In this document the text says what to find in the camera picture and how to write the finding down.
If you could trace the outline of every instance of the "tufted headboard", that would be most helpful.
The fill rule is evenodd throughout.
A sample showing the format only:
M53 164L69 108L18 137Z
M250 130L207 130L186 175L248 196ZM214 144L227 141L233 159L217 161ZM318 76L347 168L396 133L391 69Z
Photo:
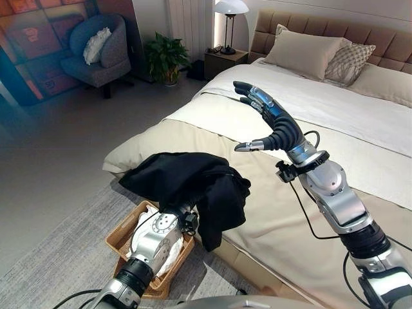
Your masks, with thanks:
M277 24L282 24L293 32L345 37L354 43L376 45L368 62L412 74L412 33L274 10L259 11L249 63L257 58L266 57L270 52L275 42Z

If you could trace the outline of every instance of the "gray rug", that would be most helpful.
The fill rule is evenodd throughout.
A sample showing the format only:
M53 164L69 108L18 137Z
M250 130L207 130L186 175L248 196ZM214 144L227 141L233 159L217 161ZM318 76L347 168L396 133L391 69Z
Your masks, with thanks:
M115 181L101 190L0 279L0 308L51 309L75 292L102 288L118 260L104 240L141 201ZM180 300L234 295L238 288L258 293L219 257L196 244L176 274L168 300L144 299L139 308L164 308ZM76 297L61 308L78 308L93 295Z

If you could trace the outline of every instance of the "beige duvet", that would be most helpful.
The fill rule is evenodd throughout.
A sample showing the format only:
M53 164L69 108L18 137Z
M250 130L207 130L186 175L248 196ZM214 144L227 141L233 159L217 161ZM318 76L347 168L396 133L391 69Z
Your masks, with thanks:
M206 152L226 158L248 178L252 187L247 198L242 226L226 231L225 237L248 252L256 261L279 274L307 295L334 308L364 308L346 287L342 262L346 250L339 239L317 240L308 227L289 184L275 175L277 158L262 152L236 153L237 142L177 120L163 120L145 133L136 135L113 150L103 169L116 174L136 167L160 152ZM332 229L294 181L303 205L318 236L333 236ZM356 191L377 223L388 235L412 246L412 212L394 203ZM411 261L411 255L400 249ZM348 263L349 279L361 294L359 272Z

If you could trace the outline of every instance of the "nightstand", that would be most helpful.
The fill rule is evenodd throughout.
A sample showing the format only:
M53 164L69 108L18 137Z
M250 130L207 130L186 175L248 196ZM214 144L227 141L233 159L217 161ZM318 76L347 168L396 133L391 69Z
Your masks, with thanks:
M247 51L236 50L233 55L205 53L205 79L211 80L217 74L237 64L247 63Z

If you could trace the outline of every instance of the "gray armchair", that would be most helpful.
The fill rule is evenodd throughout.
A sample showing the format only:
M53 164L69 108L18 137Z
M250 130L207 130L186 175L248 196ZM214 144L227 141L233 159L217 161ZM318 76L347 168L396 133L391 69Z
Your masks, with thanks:
M112 34L103 45L100 62L88 66L83 58L84 48L89 39L104 27L108 27ZM110 98L110 82L131 70L123 17L107 14L89 18L73 29L69 45L74 56L61 60L63 70L86 84L96 88L103 86L104 97Z

